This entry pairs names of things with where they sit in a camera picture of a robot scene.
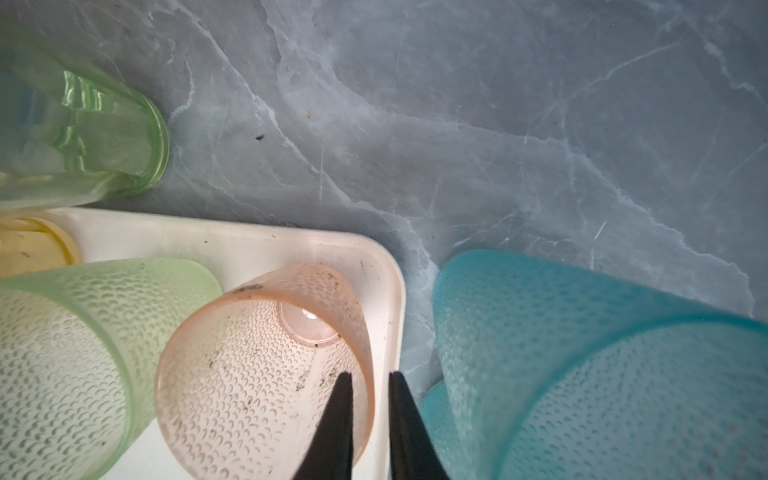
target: marble countertop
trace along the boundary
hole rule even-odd
[[[121,210],[362,233],[430,293],[472,248],[768,319],[768,2],[0,0],[154,100],[172,160]]]

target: teal textured cup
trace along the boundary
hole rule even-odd
[[[765,478],[768,327],[494,251],[433,293],[445,383],[422,417],[452,478]]]

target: peach textured cup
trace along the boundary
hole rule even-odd
[[[345,371],[353,377],[357,461],[374,413],[362,308],[339,272],[289,266],[182,323],[157,369],[157,420],[173,454],[199,480],[290,479]]]

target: transparent green cup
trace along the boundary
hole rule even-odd
[[[0,280],[0,477],[103,475],[154,418],[155,370],[171,334],[220,294],[189,260]]]
[[[138,194],[168,134],[141,93],[0,16],[0,214]]]

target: tray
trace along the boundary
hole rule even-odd
[[[374,240],[246,223],[61,208],[39,214],[64,228],[84,262],[176,257],[207,267],[226,292],[255,276],[295,263],[322,263],[352,284],[366,316],[376,381],[373,431],[357,463],[355,480],[385,480],[389,473],[387,375],[398,368],[406,288],[392,255]],[[106,480],[189,480],[163,440],[157,421],[103,477]]]

